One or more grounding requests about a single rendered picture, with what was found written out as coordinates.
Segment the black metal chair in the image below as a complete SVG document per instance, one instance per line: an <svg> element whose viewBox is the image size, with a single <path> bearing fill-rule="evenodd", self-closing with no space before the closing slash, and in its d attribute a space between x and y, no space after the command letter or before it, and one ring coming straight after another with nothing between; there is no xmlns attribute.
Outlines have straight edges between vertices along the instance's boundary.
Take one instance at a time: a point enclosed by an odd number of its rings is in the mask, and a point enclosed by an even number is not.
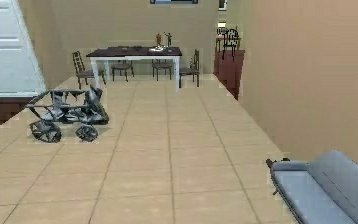
<svg viewBox="0 0 358 224"><path fill-rule="evenodd" d="M225 59L226 52L231 51L232 59L235 59L235 52L239 48L240 36L235 28L229 28L223 32L222 59Z"/></svg>

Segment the white room door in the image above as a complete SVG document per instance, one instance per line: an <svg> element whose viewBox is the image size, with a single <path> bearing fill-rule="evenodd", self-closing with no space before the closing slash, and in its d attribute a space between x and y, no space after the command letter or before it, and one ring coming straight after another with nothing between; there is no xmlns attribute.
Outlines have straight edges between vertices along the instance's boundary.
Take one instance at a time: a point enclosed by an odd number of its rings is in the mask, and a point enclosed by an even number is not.
<svg viewBox="0 0 358 224"><path fill-rule="evenodd" d="M44 91L18 0L0 0L0 98L33 97Z"/></svg>

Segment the dark wooden dining chair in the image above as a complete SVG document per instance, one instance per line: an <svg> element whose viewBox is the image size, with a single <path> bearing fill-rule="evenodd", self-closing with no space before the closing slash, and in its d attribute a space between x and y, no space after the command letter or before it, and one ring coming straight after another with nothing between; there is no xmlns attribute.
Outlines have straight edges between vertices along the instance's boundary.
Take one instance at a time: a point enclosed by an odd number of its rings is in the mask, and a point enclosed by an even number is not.
<svg viewBox="0 0 358 224"><path fill-rule="evenodd" d="M132 76L135 76L133 63L128 60L119 60L111 66L112 79L115 79L115 72L118 71L120 76L124 75L125 80L128 80L128 70L131 71Z"/></svg>
<svg viewBox="0 0 358 224"><path fill-rule="evenodd" d="M93 79L95 81L94 85L99 82L99 79L102 79L103 83L106 83L104 70L99 68L88 69L83 62L80 51L74 51L72 53L72 59L79 89L82 88L82 79L85 80L85 83L88 83L89 79Z"/></svg>
<svg viewBox="0 0 358 224"><path fill-rule="evenodd" d="M166 59L156 59L152 61L153 76L156 78L156 80L159 80L160 70L168 70L169 79L172 79L172 68L173 64L168 62Z"/></svg>
<svg viewBox="0 0 358 224"><path fill-rule="evenodd" d="M191 59L190 65L188 67L181 67L179 69L179 87L182 87L182 77L183 76L192 76L192 81L196 83L196 86L199 86L199 67L200 67L200 52L198 49L194 50L194 55Z"/></svg>

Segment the gray two-seat couch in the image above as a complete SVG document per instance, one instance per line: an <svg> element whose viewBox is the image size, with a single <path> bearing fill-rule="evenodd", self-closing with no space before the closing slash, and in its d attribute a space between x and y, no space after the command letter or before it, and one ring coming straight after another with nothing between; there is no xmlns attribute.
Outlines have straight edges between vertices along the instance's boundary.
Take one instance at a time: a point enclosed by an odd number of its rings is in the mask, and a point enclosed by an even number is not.
<svg viewBox="0 0 358 224"><path fill-rule="evenodd" d="M275 187L298 224L358 224L358 164L333 149L302 162L268 159Z"/></svg>

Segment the dark top white leg table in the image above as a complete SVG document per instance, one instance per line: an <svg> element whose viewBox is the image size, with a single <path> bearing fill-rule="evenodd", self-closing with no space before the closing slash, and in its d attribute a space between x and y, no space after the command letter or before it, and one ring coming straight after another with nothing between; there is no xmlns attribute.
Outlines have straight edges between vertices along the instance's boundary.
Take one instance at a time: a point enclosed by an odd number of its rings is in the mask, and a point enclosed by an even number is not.
<svg viewBox="0 0 358 224"><path fill-rule="evenodd" d="M136 60L171 60L173 63L173 75L176 81L176 90L179 90L179 68L180 58L182 56L179 47L164 47L161 50L157 50L155 47L142 46L138 49L134 47L108 47L104 49L96 49L93 52L87 54L90 59L91 68L94 74L95 86L100 87L99 83L99 70L98 63L103 62L105 67L105 74L110 76L110 61L136 61Z"/></svg>

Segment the framed wall picture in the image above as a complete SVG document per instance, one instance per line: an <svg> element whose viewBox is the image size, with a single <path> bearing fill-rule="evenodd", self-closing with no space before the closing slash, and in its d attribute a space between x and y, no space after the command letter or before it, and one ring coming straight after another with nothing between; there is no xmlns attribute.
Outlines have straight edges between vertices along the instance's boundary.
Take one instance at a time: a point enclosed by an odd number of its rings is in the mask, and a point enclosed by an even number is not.
<svg viewBox="0 0 358 224"><path fill-rule="evenodd" d="M199 0L149 0L150 4L198 4Z"/></svg>

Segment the grey wheeled cart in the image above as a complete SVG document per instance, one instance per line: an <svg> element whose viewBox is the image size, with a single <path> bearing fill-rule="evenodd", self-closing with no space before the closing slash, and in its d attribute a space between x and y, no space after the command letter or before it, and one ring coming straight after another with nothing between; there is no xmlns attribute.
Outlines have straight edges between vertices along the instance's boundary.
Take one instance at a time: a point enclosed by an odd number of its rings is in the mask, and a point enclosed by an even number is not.
<svg viewBox="0 0 358 224"><path fill-rule="evenodd" d="M103 90L93 85L88 90L51 89L33 98L27 105L38 120L29 124L33 137L46 143L57 143L62 132L57 122L80 123L75 131L83 142L98 137L95 125L107 125L110 118L100 100Z"/></svg>

